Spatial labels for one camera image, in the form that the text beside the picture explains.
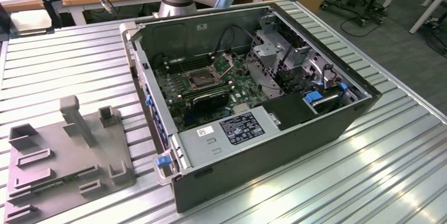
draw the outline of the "aluminum workbench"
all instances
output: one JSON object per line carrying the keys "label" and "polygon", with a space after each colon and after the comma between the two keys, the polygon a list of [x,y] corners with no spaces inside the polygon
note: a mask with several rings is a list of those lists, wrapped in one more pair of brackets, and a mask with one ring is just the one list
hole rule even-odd
{"label": "aluminum workbench", "polygon": [[0,56],[0,214],[11,126],[63,121],[58,98],[83,114],[120,109],[138,183],[42,223],[429,223],[447,221],[447,118],[297,2],[278,1],[385,94],[341,138],[183,214],[159,186],[156,153],[128,72],[122,21],[14,39]]}

